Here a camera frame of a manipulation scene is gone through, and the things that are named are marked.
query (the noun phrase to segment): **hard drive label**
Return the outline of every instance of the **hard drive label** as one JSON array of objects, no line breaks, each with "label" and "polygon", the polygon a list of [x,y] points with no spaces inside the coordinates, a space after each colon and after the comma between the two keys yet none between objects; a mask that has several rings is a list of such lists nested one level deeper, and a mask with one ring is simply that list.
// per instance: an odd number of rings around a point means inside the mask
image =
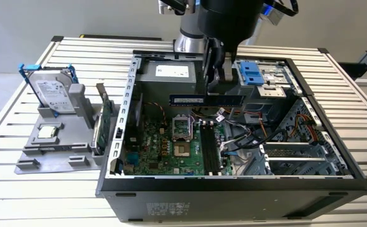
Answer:
[{"label": "hard drive label", "polygon": [[54,80],[37,80],[35,85],[52,110],[60,114],[73,112],[74,109],[61,82]]}]

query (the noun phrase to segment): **green circuit board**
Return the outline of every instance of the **green circuit board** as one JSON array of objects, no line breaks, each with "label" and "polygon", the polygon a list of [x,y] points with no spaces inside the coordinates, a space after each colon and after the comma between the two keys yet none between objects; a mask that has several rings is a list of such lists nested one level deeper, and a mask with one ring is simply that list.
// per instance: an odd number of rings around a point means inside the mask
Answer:
[{"label": "green circuit board", "polygon": [[[214,136],[216,143],[224,140],[224,130],[218,125]],[[193,124],[192,140],[185,143],[172,141],[170,123],[161,133],[160,122],[144,122],[142,143],[134,158],[136,164],[124,168],[126,175],[204,175],[198,124]],[[230,175],[229,160],[226,162],[221,175]]]}]

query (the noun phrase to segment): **motherboard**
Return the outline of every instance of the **motherboard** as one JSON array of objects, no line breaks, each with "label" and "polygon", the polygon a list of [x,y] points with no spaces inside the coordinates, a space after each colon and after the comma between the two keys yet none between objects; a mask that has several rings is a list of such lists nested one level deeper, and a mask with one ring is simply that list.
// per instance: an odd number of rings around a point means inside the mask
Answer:
[{"label": "motherboard", "polygon": [[[177,124],[172,127],[172,121],[166,126],[158,121],[144,121],[142,142],[137,152],[126,153],[126,164],[124,173],[126,175],[204,175],[205,160],[202,153],[204,139],[209,135],[201,133],[198,122],[188,121],[188,130],[184,129],[184,120],[178,119]],[[224,129],[221,124],[214,124],[212,129],[213,139],[208,140],[214,143],[213,155],[216,155],[217,167],[221,175],[230,175],[229,160],[220,157],[217,146],[224,141]],[[173,136],[190,132],[190,140],[177,140]]]}]

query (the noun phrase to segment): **case sticker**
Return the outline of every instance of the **case sticker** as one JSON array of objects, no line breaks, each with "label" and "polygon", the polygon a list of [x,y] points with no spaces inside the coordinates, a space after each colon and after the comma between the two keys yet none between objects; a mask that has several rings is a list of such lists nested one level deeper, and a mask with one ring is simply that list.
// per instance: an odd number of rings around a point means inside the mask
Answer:
[{"label": "case sticker", "polygon": [[148,202],[146,211],[148,215],[165,216],[165,215],[186,215],[189,212],[189,202]]}]

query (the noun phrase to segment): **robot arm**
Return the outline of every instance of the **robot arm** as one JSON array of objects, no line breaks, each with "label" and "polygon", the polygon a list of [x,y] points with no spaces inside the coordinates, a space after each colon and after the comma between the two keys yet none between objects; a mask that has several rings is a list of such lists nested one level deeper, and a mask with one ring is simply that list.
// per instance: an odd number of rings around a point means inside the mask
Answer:
[{"label": "robot arm", "polygon": [[[237,46],[253,34],[264,4],[288,16],[297,14],[297,1],[288,9],[275,0],[200,0],[197,27],[205,36],[204,79],[208,95],[222,95],[237,84],[230,72]],[[176,15],[194,12],[194,0],[160,0],[161,9]]]}]

